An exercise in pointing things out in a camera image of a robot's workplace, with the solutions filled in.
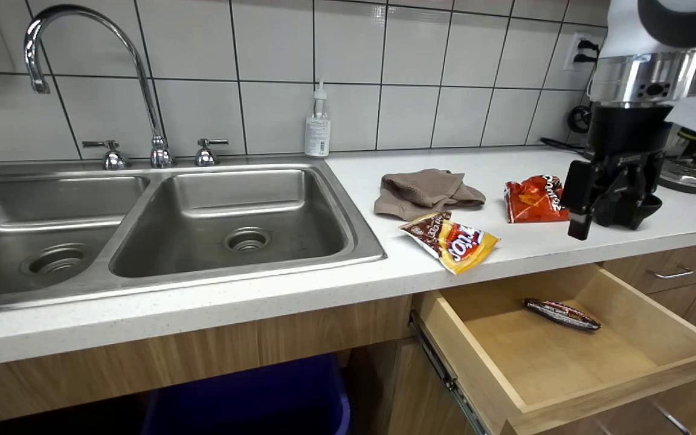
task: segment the chip bag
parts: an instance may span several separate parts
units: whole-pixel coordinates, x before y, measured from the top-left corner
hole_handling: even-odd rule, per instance
[[[567,211],[560,206],[563,183],[559,176],[530,176],[521,183],[508,181],[510,223],[563,223]]]
[[[404,230],[452,273],[484,263],[496,249],[497,239],[489,233],[476,233],[450,221],[450,213],[426,215],[404,226]]]

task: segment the brown cloth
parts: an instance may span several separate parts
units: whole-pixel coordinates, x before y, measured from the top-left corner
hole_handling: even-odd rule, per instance
[[[422,169],[410,175],[386,175],[379,183],[375,215],[415,221],[443,209],[481,209],[485,195],[463,183],[463,175]]]

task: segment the soap dispenser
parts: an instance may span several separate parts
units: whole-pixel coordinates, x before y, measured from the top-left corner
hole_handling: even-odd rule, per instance
[[[301,153],[307,157],[327,157],[329,155],[329,139],[331,139],[331,118],[327,111],[327,90],[323,81],[313,91],[313,111],[304,118],[304,142]]]

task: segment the blue trash bin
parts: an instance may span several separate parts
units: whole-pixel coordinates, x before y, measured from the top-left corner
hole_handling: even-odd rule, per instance
[[[142,435],[347,435],[334,355],[201,379],[155,395]]]

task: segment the double sink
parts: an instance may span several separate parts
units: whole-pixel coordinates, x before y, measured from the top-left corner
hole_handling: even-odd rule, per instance
[[[382,256],[313,160],[0,175],[0,309]]]

